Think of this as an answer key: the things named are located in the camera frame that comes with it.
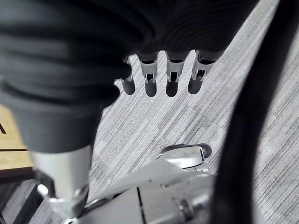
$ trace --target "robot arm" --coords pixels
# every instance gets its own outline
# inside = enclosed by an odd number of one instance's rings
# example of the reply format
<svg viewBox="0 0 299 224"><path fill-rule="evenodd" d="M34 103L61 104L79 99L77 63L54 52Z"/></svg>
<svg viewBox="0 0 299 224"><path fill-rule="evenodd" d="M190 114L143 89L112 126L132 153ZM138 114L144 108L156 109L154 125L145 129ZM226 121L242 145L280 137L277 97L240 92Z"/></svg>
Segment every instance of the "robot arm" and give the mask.
<svg viewBox="0 0 299 224"><path fill-rule="evenodd" d="M201 70L208 70L204 65L221 55L255 4L252 0L0 2L0 101L12 109L30 149L39 192L55 211L78 217L86 204L92 145L102 110L119 95L114 80L125 81L130 75L123 58L136 53L141 63L151 65L155 60L148 60L148 54L166 50L167 94L172 96L184 52L196 49L198 62L189 92L197 93L196 83L206 74ZM143 75L145 83L154 83L153 73Z"/></svg>

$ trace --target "silver metal part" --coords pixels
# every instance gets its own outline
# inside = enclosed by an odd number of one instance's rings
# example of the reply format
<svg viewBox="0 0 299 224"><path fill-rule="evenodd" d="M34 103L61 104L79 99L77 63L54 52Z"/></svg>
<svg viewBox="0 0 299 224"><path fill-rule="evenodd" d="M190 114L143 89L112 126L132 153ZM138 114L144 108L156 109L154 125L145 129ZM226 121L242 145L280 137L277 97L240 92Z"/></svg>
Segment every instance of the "silver metal part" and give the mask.
<svg viewBox="0 0 299 224"><path fill-rule="evenodd" d="M167 81L168 82L171 82L171 73L175 72L177 74L177 78L176 78L175 82L178 83L179 78L182 74L184 63L185 63L185 61L182 61L182 62L179 62L179 63L171 62L171 60L167 57L166 74L167 74Z"/></svg>
<svg viewBox="0 0 299 224"><path fill-rule="evenodd" d="M142 60L139 61L145 83L149 83L148 74L153 75L153 83L155 83L158 74L158 61L155 60L153 63L150 64L143 63Z"/></svg>
<svg viewBox="0 0 299 224"><path fill-rule="evenodd" d="M155 160L105 190L98 200L106 203L87 205L88 213L66 224L208 224L213 185L209 173ZM255 224L265 224L253 207Z"/></svg>
<svg viewBox="0 0 299 224"><path fill-rule="evenodd" d="M39 193L62 217L76 217L84 208L87 199L91 147L56 154L31 151L30 156L35 170L49 178L48 182L38 185Z"/></svg>
<svg viewBox="0 0 299 224"><path fill-rule="evenodd" d="M204 72L204 74L202 76L200 76L201 77L201 81L203 81L204 80L204 76L206 76L209 73L209 71L211 70L211 68L214 65L214 63L211 63L211 64L202 64L202 63L200 63L199 59L200 59L199 51L196 50L196 57L195 57L194 64L193 64L193 67L192 67L191 78L193 80L196 80L198 71L199 70L203 70L205 72Z"/></svg>
<svg viewBox="0 0 299 224"><path fill-rule="evenodd" d="M73 224L143 224L136 188L127 190L109 203L73 221Z"/></svg>
<svg viewBox="0 0 299 224"><path fill-rule="evenodd" d="M180 168L199 166L204 161L202 148L196 146L176 148L160 154L158 158L164 159Z"/></svg>

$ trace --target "silver metal bracket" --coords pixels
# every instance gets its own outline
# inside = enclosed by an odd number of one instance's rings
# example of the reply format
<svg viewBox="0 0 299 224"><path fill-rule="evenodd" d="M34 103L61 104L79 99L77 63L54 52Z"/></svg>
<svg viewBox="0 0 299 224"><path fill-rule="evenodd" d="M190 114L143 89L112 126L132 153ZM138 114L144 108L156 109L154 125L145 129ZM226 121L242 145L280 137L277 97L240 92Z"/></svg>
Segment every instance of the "silver metal bracket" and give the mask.
<svg viewBox="0 0 299 224"><path fill-rule="evenodd" d="M153 63L144 63L142 60L140 61L140 66L142 70L142 74L144 77L145 83L149 83L149 74L152 74L152 77L150 79L153 79L153 83L156 82L157 74L158 74L158 62L155 60Z"/></svg>
<svg viewBox="0 0 299 224"><path fill-rule="evenodd" d="M183 147L175 148L165 153L160 154L157 159L164 159L169 163L176 165L182 169L192 168L190 171L206 170L206 164L198 167L204 163L204 156L202 147Z"/></svg>
<svg viewBox="0 0 299 224"><path fill-rule="evenodd" d="M200 77L201 81L203 81L204 76L206 76L210 72L210 70L212 69L213 65L214 65L214 63L211 63L211 64L202 64L200 62L199 50L196 50L196 57L195 57L194 64L193 64L193 67L192 67L191 78L193 80L196 80L196 77ZM202 75L198 76L198 72L200 70L202 70L204 72L202 73Z"/></svg>

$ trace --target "black cable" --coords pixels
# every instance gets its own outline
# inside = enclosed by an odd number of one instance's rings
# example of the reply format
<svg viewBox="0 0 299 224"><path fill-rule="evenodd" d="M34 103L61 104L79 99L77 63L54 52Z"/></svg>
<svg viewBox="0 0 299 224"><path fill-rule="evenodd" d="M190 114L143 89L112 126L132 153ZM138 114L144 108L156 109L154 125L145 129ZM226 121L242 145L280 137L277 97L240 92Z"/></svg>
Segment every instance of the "black cable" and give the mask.
<svg viewBox="0 0 299 224"><path fill-rule="evenodd" d="M284 0L264 37L231 117L214 187L211 224L251 224L257 141L299 22Z"/></svg>

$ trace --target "striped carpet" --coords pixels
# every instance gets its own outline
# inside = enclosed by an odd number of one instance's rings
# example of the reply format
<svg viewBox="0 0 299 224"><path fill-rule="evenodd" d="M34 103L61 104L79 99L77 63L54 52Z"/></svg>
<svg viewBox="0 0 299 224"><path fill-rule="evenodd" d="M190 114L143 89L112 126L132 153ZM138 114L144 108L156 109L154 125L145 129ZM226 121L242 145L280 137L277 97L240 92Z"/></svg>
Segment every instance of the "striped carpet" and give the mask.
<svg viewBox="0 0 299 224"><path fill-rule="evenodd" d="M185 62L178 94L173 98L165 93L164 52L158 58L157 95L153 98L146 96L139 62L136 56L131 57L136 92L128 96L122 90L119 99L104 111L95 143L90 196L149 163L163 147L176 143L210 144L213 154L207 162L216 172L230 113L276 2L259 2L197 95L187 92L194 52ZM268 224L299 223L298 66L299 35L259 142L254 196ZM42 203L30 223L60 221Z"/></svg>

